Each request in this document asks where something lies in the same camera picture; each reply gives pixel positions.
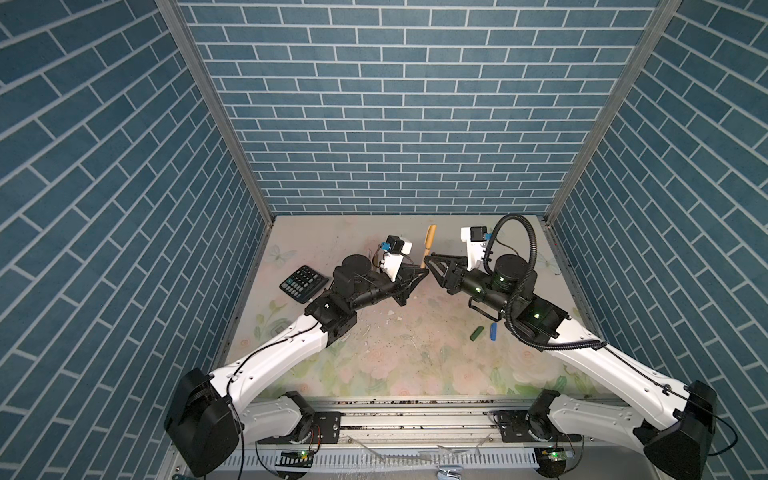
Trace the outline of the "tan pen cap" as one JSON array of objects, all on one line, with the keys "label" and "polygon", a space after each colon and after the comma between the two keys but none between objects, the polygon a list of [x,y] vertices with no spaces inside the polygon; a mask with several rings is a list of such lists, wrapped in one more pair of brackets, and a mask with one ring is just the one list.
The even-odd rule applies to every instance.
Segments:
[{"label": "tan pen cap", "polygon": [[435,238],[435,235],[436,235],[436,231],[437,231],[437,225],[436,224],[431,224],[428,227],[428,229],[427,229],[427,233],[426,233],[426,237],[425,237],[425,242],[424,242],[424,246],[425,246],[425,248],[427,250],[431,250],[432,249],[432,246],[433,246],[433,243],[434,243],[434,238]]}]

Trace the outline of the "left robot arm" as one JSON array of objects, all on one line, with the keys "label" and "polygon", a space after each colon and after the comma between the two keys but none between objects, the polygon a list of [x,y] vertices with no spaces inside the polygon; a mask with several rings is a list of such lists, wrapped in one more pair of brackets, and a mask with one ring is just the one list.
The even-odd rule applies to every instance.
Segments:
[{"label": "left robot arm", "polygon": [[204,477],[248,442],[271,437],[303,440],[314,409],[296,391],[274,401],[255,398],[287,371],[331,346],[356,325],[359,310],[392,298],[403,306],[428,276],[399,255],[389,269],[361,254],[334,269],[330,285],[292,324],[240,359],[205,373],[194,368],[175,388],[164,429],[191,473]]}]

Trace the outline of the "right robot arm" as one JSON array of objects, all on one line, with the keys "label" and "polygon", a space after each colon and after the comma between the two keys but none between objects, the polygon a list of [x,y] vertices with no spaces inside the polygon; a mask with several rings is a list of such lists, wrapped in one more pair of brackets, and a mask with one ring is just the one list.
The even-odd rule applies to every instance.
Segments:
[{"label": "right robot arm", "polygon": [[685,384],[642,364],[538,296],[538,242],[522,215],[493,230],[465,227],[463,256],[430,253],[425,266],[447,293],[464,293],[470,309],[501,323],[522,344],[559,359],[624,401],[617,407],[542,390],[526,414],[530,434],[554,442],[577,435],[636,451],[672,479],[700,479],[716,428],[718,397],[701,381]]}]

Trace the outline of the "tan pen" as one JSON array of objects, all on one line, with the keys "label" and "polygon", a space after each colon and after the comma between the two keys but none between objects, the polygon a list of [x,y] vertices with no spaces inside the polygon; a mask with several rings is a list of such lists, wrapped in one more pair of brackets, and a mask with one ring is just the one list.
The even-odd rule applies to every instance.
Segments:
[{"label": "tan pen", "polygon": [[425,235],[425,241],[424,241],[424,253],[423,253],[422,261],[421,261],[421,267],[422,268],[426,267],[426,259],[431,254],[436,231],[437,231],[437,225],[436,224],[431,224],[427,228],[426,235]]}]

